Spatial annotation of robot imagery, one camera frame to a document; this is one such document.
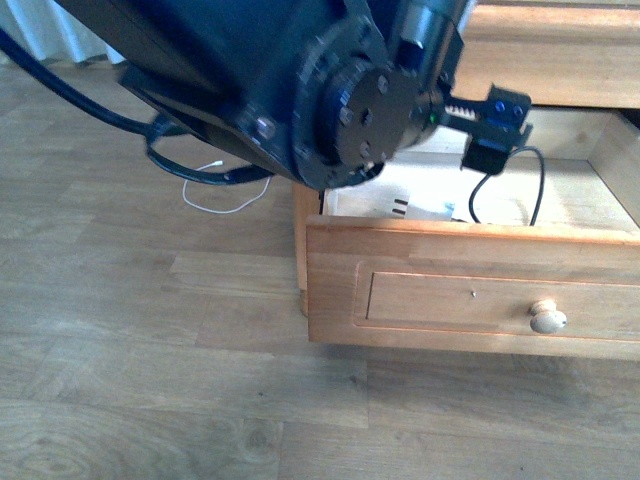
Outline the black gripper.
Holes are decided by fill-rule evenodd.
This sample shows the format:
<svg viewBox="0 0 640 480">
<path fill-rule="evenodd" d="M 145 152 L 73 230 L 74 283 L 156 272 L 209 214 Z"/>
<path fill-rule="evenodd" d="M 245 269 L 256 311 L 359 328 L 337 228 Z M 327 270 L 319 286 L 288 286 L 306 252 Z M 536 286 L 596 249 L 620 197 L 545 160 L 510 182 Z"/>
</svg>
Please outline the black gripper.
<svg viewBox="0 0 640 480">
<path fill-rule="evenodd" d="M 417 141 L 444 65 L 458 59 L 472 1 L 347 1 L 345 16 L 310 40 L 298 72 L 292 158 L 312 189 L 375 177 Z M 439 124 L 468 135 L 461 161 L 499 175 L 525 145 L 531 97 L 491 85 L 485 100 L 443 88 Z"/>
</svg>

